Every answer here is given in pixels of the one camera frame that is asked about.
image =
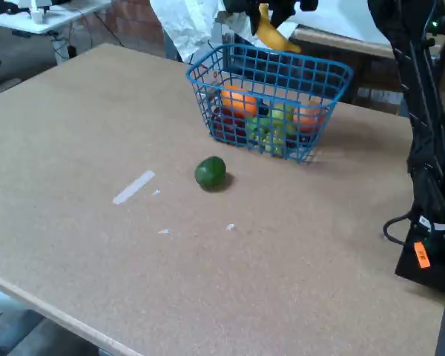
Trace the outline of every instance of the white desk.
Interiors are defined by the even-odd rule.
[[[44,35],[51,30],[60,31],[80,17],[95,13],[111,5],[112,0],[73,0],[67,4],[52,6],[50,11],[44,15],[42,24],[35,23],[29,13],[17,13],[16,15],[1,14],[0,26],[11,30]],[[52,44],[56,51],[56,61],[60,64],[68,57],[66,40],[54,39]]]

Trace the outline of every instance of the table edge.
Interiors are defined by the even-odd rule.
[[[77,320],[69,314],[66,314],[45,301],[34,297],[32,294],[27,293],[26,291],[2,278],[0,278],[0,291],[20,302],[25,303],[35,312],[38,312],[70,332],[73,332],[83,339],[95,344],[104,351],[110,352],[113,356],[143,356],[142,354],[129,349],[111,337],[108,337],[107,335]]]

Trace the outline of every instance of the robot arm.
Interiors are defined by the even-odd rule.
[[[391,43],[412,126],[407,170],[414,201],[407,214],[385,224],[384,233],[403,246],[396,274],[445,292],[445,113],[429,52],[435,40],[426,37],[427,32],[445,33],[445,7],[440,0],[367,1],[376,26]],[[295,2],[225,0],[225,5],[228,12],[246,12],[256,33],[260,3],[268,3],[274,11],[271,23],[277,27],[293,15]],[[315,10],[317,3],[302,0],[300,8]],[[405,242],[391,237],[388,227],[406,218],[411,225]],[[428,268],[416,251],[419,245]]]

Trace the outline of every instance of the blue wire basket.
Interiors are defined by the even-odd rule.
[[[224,44],[192,65],[204,123],[217,141],[302,162],[353,76],[325,59]]]

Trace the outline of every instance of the tape strip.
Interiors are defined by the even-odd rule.
[[[135,179],[135,181],[130,184],[126,189],[122,191],[118,196],[113,198],[112,202],[115,205],[120,205],[123,202],[126,202],[128,198],[133,196],[141,187],[150,182],[150,180],[155,177],[155,173],[152,171],[146,171],[139,178]]]

